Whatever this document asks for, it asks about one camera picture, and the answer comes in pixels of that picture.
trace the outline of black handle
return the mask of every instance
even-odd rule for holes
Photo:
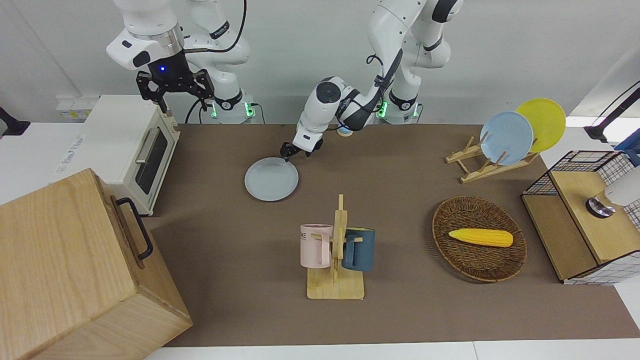
[[[147,233],[147,229],[145,229],[145,224],[142,223],[142,218],[138,213],[138,209],[136,209],[136,205],[133,203],[128,197],[123,197],[122,199],[116,200],[116,205],[120,206],[123,204],[129,204],[131,209],[133,210],[133,215],[136,217],[136,221],[138,222],[138,226],[140,226],[140,230],[142,231],[142,236],[145,238],[145,242],[147,243],[147,249],[138,255],[138,259],[144,260],[151,255],[154,251],[154,244],[151,243],[151,239],[149,238],[149,234]]]

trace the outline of label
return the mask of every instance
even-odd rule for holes
[[[56,174],[62,174],[65,172],[69,164],[71,164],[71,161],[74,159],[74,156],[76,156],[76,152],[80,149],[80,146],[82,146],[83,143],[84,143],[84,135],[78,135],[74,143],[71,145],[71,147],[67,151],[65,158],[62,159],[62,161],[60,162],[60,165],[58,165],[58,168],[56,169]]]

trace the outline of mug handle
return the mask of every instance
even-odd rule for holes
[[[322,251],[320,252],[320,266],[328,266],[331,262],[331,256],[329,255],[329,243],[330,243],[330,239],[329,239],[329,235],[327,234],[320,234],[320,236],[322,236]]]
[[[347,249],[345,251],[344,261],[349,266],[355,266],[353,263],[355,255],[355,240],[356,236],[354,234],[347,235]]]

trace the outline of oven window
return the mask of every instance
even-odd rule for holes
[[[138,169],[138,173],[136,174],[136,183],[147,195],[149,195],[151,186],[154,184],[154,180],[156,179],[156,174],[160,169],[160,163],[162,162],[167,145],[168,142],[166,141],[166,137],[164,137],[163,132],[160,131],[156,138],[156,142],[151,149],[149,160],[146,164],[140,165],[140,168]]]

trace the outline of oven door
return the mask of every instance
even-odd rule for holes
[[[157,193],[164,178],[164,173],[175,148],[175,139],[162,118],[147,131],[138,156],[135,159],[138,167],[131,179],[131,187],[135,188],[144,199],[148,212],[151,213],[156,202]]]

